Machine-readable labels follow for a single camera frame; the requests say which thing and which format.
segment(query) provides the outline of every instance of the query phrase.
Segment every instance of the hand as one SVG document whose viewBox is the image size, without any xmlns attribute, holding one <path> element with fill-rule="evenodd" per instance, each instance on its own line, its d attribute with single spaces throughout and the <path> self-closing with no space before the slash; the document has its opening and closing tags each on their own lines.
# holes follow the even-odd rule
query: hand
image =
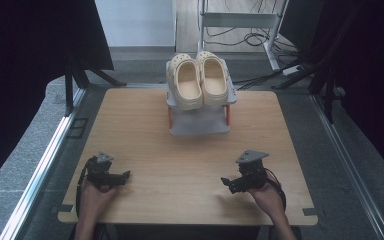
<svg viewBox="0 0 384 240">
<path fill-rule="evenodd" d="M 277 182 L 269 171 L 267 171 L 267 177 Z M 283 209 L 282 199 L 276 189 L 270 183 L 266 183 L 262 188 L 249 189 L 248 192 L 252 195 L 261 210 L 272 220 L 279 234 L 278 238 L 281 240 L 295 240 L 295 235 L 292 232 L 288 217 Z"/>
<path fill-rule="evenodd" d="M 79 221 L 74 239 L 92 239 L 96 221 L 118 193 L 118 187 L 101 192 L 86 178 L 82 182 Z"/>
<path fill-rule="evenodd" d="M 269 171 L 267 171 L 267 178 L 277 183 L 277 180 Z M 261 210 L 267 213 L 270 218 L 284 214 L 285 210 L 283 209 L 282 199 L 270 183 L 264 184 L 260 189 L 249 189 L 248 192 L 252 195 Z"/>
</svg>

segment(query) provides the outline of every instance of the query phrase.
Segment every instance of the cream clog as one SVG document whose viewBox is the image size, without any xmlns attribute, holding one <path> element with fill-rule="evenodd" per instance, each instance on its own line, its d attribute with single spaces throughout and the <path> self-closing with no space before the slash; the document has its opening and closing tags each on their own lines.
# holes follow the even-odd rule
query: cream clog
<svg viewBox="0 0 384 240">
<path fill-rule="evenodd" d="M 211 52 L 201 51 L 196 56 L 201 76 L 201 89 L 207 105 L 226 105 L 226 71 L 220 58 Z"/>
<path fill-rule="evenodd" d="M 181 110 L 202 106 L 199 68 L 188 54 L 178 54 L 171 59 L 167 70 L 167 82 Z"/>
</svg>

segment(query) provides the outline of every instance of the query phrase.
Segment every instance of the black cloth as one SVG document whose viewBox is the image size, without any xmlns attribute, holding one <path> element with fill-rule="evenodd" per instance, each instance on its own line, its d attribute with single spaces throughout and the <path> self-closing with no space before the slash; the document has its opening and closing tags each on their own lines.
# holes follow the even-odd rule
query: black cloth
<svg viewBox="0 0 384 240">
<path fill-rule="evenodd" d="M 113 69 L 93 0 L 0 1 L 0 167 L 70 56 Z"/>
<path fill-rule="evenodd" d="M 384 1 L 365 1 L 334 69 L 343 107 L 384 158 Z"/>
</svg>

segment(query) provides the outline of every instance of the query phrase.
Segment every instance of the shoe rack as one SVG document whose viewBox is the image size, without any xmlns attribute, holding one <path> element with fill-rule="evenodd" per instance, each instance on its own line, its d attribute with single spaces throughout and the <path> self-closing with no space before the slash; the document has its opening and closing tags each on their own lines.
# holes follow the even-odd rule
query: shoe rack
<svg viewBox="0 0 384 240">
<path fill-rule="evenodd" d="M 230 130 L 230 105 L 236 103 L 236 93 L 232 79 L 227 71 L 226 79 L 228 98 L 226 105 L 202 105 L 199 109 L 181 110 L 167 84 L 168 124 L 174 136 L 193 136 L 206 134 L 222 134 Z"/>
</svg>

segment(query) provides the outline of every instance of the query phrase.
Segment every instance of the wooden table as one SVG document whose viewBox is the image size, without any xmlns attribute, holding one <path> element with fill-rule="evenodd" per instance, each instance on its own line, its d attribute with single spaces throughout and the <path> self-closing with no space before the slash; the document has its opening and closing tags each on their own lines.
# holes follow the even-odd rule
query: wooden table
<svg viewBox="0 0 384 240">
<path fill-rule="evenodd" d="M 85 162 L 99 151 L 115 157 L 111 173 L 131 177 L 100 221 L 128 224 L 271 225 L 248 193 L 231 194 L 220 177 L 240 177 L 235 160 L 246 149 L 263 159 L 281 181 L 291 225 L 314 225 L 314 208 L 277 97 L 272 92 L 237 92 L 230 132 L 179 137 L 169 132 L 166 91 L 108 90 L 69 185 L 63 205 L 75 204 Z M 76 222 L 75 208 L 59 212 Z"/>
</svg>

